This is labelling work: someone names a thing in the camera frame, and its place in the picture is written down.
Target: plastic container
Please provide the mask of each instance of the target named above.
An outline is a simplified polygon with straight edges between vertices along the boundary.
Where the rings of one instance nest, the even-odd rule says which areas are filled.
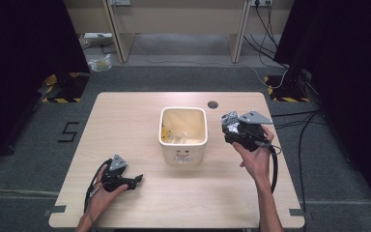
[[[207,117],[202,108],[166,107],[162,109],[158,141],[168,164],[196,165],[201,163],[207,139]]]

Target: power strip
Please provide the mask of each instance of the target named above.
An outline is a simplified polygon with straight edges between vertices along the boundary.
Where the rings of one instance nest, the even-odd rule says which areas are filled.
[[[272,0],[259,0],[260,5],[259,7],[267,7],[267,6],[272,6]],[[251,1],[251,7],[255,7],[255,0]]]

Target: trash can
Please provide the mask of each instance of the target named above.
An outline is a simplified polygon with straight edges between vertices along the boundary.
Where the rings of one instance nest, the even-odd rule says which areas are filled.
[[[168,164],[201,163],[207,140],[207,117],[202,108],[166,107],[161,110],[158,141]]]

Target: plastic bag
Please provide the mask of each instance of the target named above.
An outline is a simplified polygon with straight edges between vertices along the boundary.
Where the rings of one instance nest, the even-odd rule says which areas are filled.
[[[88,62],[88,65],[95,72],[108,71],[111,69],[110,54],[100,59],[92,59]]]

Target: black tape mark on floor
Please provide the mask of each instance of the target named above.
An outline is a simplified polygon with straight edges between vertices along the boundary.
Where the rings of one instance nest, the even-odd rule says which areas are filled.
[[[65,127],[63,128],[63,132],[62,134],[72,134],[72,137],[70,140],[58,140],[58,143],[69,143],[69,142],[74,142],[74,138],[76,137],[77,135],[77,132],[76,131],[68,131],[68,126],[72,124],[72,125],[77,125],[79,124],[79,122],[67,122]]]

